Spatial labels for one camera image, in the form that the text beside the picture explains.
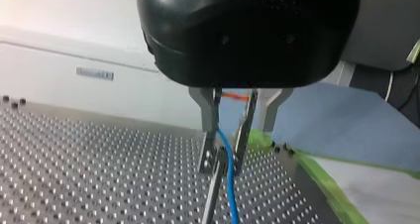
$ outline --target white wall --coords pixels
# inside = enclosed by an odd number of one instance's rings
[[[0,25],[66,40],[64,45],[39,39],[25,44],[156,69],[143,40],[136,0],[1,0]],[[84,45],[120,54],[78,50]]]

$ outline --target metal bracket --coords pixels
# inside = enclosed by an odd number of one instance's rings
[[[259,130],[272,132],[278,107],[290,97],[292,92],[293,88],[259,90]]]
[[[200,173],[211,174],[216,164],[216,132],[219,125],[219,104],[222,89],[189,88],[189,94],[201,108],[202,129],[206,132],[198,163]]]
[[[218,148],[216,156],[216,165],[210,181],[203,219],[201,221],[202,224],[210,224],[212,222],[217,197],[219,196],[220,185],[222,183],[222,177],[225,175],[225,167],[227,164],[226,150],[223,147]]]
[[[244,161],[245,151],[247,150],[248,136],[250,135],[251,125],[253,124],[254,113],[257,107],[258,92],[253,89],[250,100],[245,107],[244,113],[236,133],[235,144],[235,175],[241,173],[242,163]]]

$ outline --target cable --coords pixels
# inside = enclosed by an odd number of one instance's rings
[[[400,111],[401,109],[403,109],[408,104],[408,102],[411,100],[411,98],[414,95],[414,92],[416,92],[417,89],[418,89],[418,83],[419,83],[419,74],[416,73],[416,78],[414,80],[414,86],[411,88],[410,94],[405,99],[405,101],[397,108],[398,111]]]
[[[391,72],[390,75],[389,75],[388,90],[386,91],[385,102],[388,101],[389,95],[391,94],[392,83],[393,83],[393,72]]]
[[[241,100],[241,101],[250,100],[250,96],[241,95],[241,94],[234,93],[234,92],[222,92],[222,97],[229,97],[229,98],[233,98],[233,99]]]
[[[238,218],[238,208],[236,205],[235,200],[235,188],[234,188],[234,155],[232,153],[231,146],[229,145],[228,139],[225,137],[223,132],[220,130],[220,128],[217,129],[217,132],[219,133],[219,136],[222,138],[223,143],[225,144],[226,153],[228,154],[228,199],[229,199],[229,207],[231,209],[231,219],[232,224],[238,224],[239,218]]]

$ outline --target white surface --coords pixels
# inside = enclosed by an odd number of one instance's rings
[[[420,223],[420,180],[404,172],[313,159],[370,224]]]
[[[161,74],[0,44],[0,94],[29,101],[201,128],[187,87]],[[76,75],[78,66],[113,71],[114,81]]]
[[[136,0],[0,0],[0,94],[199,129],[187,88],[159,73]],[[114,81],[76,75],[112,71]]]

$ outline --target white cabinet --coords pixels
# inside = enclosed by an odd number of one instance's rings
[[[0,94],[199,129],[187,87],[154,61],[136,0],[0,0]],[[79,76],[78,67],[114,80]]]

